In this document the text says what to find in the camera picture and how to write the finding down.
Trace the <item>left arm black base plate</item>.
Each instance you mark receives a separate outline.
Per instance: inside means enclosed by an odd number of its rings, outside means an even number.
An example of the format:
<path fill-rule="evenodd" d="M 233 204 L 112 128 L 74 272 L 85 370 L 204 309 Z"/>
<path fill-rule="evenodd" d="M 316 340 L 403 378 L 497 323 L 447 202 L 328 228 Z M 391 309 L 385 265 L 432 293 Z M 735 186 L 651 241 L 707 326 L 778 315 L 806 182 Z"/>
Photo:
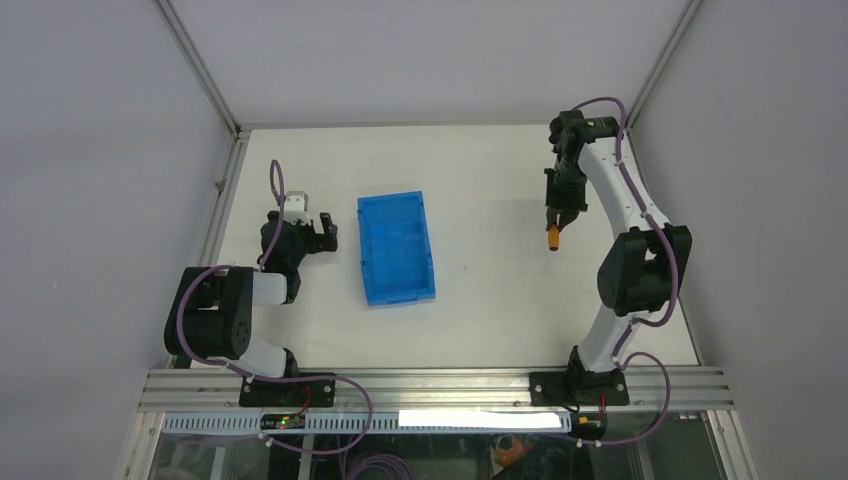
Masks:
<path fill-rule="evenodd" d="M 303 382 L 242 381 L 238 405 L 243 408 L 329 408 L 334 405 L 336 382 L 324 374 L 301 376 Z"/>

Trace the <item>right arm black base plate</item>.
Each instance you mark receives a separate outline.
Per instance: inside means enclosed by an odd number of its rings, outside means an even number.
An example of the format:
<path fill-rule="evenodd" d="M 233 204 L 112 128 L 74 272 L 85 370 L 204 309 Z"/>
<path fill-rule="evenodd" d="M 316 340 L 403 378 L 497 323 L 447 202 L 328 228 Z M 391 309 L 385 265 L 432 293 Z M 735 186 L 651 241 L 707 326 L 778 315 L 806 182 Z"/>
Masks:
<path fill-rule="evenodd" d="M 630 397 L 620 370 L 602 373 L 535 371 L 529 374 L 533 406 L 627 406 Z"/>

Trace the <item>orange black handled screwdriver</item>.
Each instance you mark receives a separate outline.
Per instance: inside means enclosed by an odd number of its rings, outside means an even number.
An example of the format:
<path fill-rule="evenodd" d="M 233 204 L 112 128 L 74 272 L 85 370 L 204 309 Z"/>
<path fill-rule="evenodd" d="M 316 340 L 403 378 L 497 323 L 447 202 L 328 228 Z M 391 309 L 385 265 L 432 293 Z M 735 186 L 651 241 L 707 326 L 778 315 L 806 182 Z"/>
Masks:
<path fill-rule="evenodd" d="M 560 248 L 560 229 L 556 224 L 551 225 L 547 229 L 547 245 L 551 252 L 556 252 Z"/>

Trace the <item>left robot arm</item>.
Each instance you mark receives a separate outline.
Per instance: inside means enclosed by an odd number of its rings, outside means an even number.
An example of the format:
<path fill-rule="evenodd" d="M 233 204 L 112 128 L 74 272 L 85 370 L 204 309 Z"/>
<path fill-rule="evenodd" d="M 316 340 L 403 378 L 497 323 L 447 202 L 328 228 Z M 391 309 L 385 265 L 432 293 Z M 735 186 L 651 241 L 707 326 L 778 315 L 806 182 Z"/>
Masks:
<path fill-rule="evenodd" d="M 263 270 L 184 272 L 165 330 L 167 348 L 266 375 L 263 394 L 294 403 L 301 380 L 293 353 L 315 368 L 556 366 L 569 336 L 555 308 L 556 272 L 539 253 L 519 258 L 499 234 L 476 243 L 422 247 L 419 223 L 382 232 L 408 249 L 380 245 L 378 268 L 340 251 L 333 223 L 321 231 L 269 212 L 260 234 Z"/>

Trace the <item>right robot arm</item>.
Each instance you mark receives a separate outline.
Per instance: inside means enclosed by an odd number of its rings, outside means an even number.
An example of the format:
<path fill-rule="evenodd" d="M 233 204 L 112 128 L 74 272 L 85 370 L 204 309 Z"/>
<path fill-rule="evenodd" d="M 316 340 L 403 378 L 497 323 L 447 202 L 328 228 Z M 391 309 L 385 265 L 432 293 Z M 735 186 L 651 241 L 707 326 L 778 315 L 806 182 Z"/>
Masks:
<path fill-rule="evenodd" d="M 565 370 L 540 383 L 553 398 L 578 405 L 628 402 L 621 354 L 641 326 L 665 325 L 678 300 L 692 235 L 673 224 L 631 173 L 625 132 L 613 117 L 560 112 L 549 124 L 555 155 L 545 169 L 548 247 L 586 212 L 593 187 L 614 234 L 596 284 L 602 306 L 589 333 L 572 349 Z"/>

